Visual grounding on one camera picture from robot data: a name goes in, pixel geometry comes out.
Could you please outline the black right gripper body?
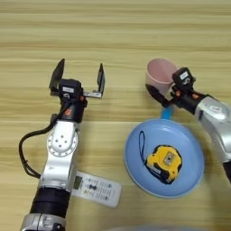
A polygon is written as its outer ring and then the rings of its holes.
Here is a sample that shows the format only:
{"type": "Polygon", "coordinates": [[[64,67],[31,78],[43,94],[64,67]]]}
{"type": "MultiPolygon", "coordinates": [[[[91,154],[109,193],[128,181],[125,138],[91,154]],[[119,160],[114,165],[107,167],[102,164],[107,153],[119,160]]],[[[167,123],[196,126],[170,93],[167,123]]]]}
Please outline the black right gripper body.
{"type": "Polygon", "coordinates": [[[179,108],[184,108],[193,115],[195,114],[199,102],[206,97],[206,95],[196,92],[194,90],[183,92],[179,89],[173,89],[171,91],[171,96],[171,105],[175,105],[179,108]]]}

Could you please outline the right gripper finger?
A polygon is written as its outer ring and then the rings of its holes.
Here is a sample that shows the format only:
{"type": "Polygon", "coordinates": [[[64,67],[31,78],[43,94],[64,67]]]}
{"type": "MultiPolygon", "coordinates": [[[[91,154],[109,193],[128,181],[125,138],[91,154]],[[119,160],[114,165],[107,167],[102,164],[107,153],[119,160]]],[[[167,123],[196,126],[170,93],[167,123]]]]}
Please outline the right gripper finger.
{"type": "Polygon", "coordinates": [[[170,101],[163,96],[156,87],[149,84],[146,84],[145,86],[152,98],[159,102],[163,107],[168,107],[170,105],[170,101]]]}

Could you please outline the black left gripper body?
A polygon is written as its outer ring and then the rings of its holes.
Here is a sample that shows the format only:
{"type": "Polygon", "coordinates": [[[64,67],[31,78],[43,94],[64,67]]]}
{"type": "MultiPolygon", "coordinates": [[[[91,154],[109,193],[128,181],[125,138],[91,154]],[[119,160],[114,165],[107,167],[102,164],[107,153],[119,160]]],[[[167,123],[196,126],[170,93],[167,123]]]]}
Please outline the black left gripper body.
{"type": "Polygon", "coordinates": [[[53,89],[51,95],[60,98],[60,112],[58,114],[53,114],[51,116],[51,121],[56,123],[58,120],[61,120],[80,124],[84,110],[88,105],[87,98],[101,98],[103,94],[103,90],[87,92],[81,88],[77,91],[72,90],[71,92],[66,92],[53,89]]]}

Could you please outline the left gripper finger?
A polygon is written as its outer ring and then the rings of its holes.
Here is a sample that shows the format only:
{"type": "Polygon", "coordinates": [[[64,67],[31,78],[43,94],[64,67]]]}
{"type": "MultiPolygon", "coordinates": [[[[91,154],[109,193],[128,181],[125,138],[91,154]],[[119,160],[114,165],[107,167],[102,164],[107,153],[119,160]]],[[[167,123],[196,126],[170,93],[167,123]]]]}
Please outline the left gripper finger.
{"type": "Polygon", "coordinates": [[[55,70],[52,72],[51,75],[51,82],[49,85],[50,91],[57,91],[58,84],[62,78],[63,71],[64,71],[65,60],[61,59],[58,65],[56,66],[55,70]]]}
{"type": "Polygon", "coordinates": [[[97,75],[97,85],[98,85],[98,91],[100,93],[104,92],[105,82],[106,82],[106,79],[105,79],[104,67],[103,67],[103,64],[100,64],[98,75],[97,75]]]}

